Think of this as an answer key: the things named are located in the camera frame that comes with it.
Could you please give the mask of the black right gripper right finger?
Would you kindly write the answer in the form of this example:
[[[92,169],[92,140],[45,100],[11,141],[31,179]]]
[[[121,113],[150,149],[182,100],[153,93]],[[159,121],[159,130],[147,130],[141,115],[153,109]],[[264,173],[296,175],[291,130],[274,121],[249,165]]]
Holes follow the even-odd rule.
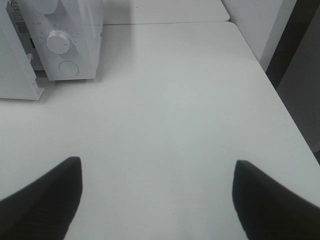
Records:
[[[250,240],[318,240],[320,209],[247,160],[237,160],[232,201]]]

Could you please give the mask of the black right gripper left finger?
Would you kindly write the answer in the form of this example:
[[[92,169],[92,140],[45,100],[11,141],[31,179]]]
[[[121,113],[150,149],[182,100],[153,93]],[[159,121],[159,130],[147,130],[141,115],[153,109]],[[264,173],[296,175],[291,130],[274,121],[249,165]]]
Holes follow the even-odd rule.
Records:
[[[72,156],[0,201],[2,240],[63,240],[82,196],[82,162]]]

